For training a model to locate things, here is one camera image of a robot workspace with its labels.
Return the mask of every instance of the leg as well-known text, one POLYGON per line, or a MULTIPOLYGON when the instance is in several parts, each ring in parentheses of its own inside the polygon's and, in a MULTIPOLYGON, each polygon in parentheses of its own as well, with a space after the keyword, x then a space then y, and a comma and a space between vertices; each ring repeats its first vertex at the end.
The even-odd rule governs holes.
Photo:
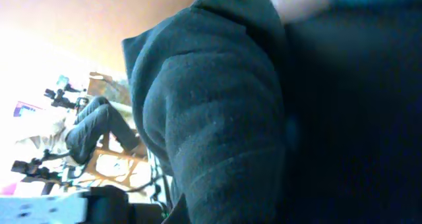
POLYGON ((79 124, 89 114, 96 110, 99 106, 109 104, 108 100, 103 96, 95 97, 76 117, 75 124, 79 124))
POLYGON ((110 104, 103 104, 79 122, 67 136, 66 143, 74 152, 75 161, 84 163, 100 136, 107 132, 117 137, 125 151, 132 151, 140 144, 120 113, 110 104))

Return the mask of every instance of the pink object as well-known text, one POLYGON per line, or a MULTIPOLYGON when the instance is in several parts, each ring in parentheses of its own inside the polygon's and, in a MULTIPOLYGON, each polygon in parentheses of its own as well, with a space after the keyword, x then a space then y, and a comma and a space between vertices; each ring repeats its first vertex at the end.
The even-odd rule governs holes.
POLYGON ((14 183, 14 184, 10 184, 9 186, 1 188, 0 195, 9 195, 9 196, 13 195, 15 193, 17 185, 18 183, 14 183))

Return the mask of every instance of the knee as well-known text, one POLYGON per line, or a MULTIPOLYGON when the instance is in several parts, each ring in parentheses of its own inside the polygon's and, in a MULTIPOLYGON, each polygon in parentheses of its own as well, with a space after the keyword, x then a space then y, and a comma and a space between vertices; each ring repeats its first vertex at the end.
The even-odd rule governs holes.
POLYGON ((105 105, 105 104, 109 104, 108 99, 106 99, 103 96, 96 96, 93 100, 92 103, 97 103, 98 105, 105 105))

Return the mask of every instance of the dark sweater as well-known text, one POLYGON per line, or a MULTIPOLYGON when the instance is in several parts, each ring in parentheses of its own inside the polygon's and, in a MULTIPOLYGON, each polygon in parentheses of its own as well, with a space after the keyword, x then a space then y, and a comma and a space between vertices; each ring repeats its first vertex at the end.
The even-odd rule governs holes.
POLYGON ((125 40, 168 223, 419 218, 421 27, 418 8, 284 28, 269 0, 198 0, 125 40))

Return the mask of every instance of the sleeve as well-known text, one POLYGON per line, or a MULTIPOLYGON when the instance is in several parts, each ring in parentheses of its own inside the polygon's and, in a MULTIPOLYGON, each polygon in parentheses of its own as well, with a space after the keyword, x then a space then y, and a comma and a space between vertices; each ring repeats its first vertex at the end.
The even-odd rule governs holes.
POLYGON ((197 51, 167 59, 153 83, 144 124, 157 133, 148 125, 164 108, 166 149, 192 223, 273 220, 284 146, 270 68, 235 51, 197 51))

